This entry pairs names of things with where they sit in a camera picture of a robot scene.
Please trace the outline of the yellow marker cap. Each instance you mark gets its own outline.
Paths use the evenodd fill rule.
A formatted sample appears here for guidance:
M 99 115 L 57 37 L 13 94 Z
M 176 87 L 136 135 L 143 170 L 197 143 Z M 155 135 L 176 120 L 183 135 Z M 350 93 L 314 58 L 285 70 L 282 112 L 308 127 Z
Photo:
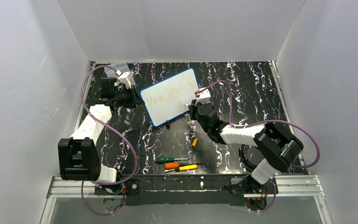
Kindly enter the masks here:
M 197 138 L 195 138 L 195 139 L 193 140 L 193 142 L 192 142 L 192 146 L 193 146 L 193 147 L 195 147 L 195 146 L 196 146 L 196 144 L 197 144 L 197 142 L 198 142 L 198 139 L 197 139 Z

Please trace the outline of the blue framed whiteboard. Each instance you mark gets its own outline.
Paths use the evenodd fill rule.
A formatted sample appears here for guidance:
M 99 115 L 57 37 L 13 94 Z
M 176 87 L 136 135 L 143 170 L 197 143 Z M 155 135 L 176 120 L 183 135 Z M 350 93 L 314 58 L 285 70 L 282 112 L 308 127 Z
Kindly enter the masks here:
M 195 70 L 189 68 L 143 88 L 139 94 L 152 125 L 158 127 L 188 112 L 187 104 L 196 99 L 198 89 Z

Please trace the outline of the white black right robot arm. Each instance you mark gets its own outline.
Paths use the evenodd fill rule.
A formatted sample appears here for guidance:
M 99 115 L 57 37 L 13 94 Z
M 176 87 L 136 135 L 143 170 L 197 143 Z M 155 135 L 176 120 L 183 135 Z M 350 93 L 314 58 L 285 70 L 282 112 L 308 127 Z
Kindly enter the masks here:
M 235 126 L 221 120 L 211 103 L 193 100 L 188 109 L 190 118 L 198 121 L 213 142 L 248 145 L 261 152 L 264 158 L 247 177 L 247 185 L 262 186 L 278 173 L 288 171 L 304 148 L 303 143 L 277 121 Z

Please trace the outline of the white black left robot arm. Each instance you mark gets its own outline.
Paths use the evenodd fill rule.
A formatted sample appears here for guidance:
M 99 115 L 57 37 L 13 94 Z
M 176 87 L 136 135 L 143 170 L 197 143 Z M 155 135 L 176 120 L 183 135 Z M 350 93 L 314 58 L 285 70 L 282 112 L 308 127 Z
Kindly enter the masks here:
M 117 181 L 117 170 L 100 162 L 96 142 L 111 119 L 112 112 L 120 107 L 136 108 L 144 104 L 136 92 L 136 83 L 131 75 L 125 72 L 119 77 L 103 77 L 100 93 L 89 108 L 91 114 L 69 138 L 62 138 L 58 142 L 62 179 L 100 184 Z

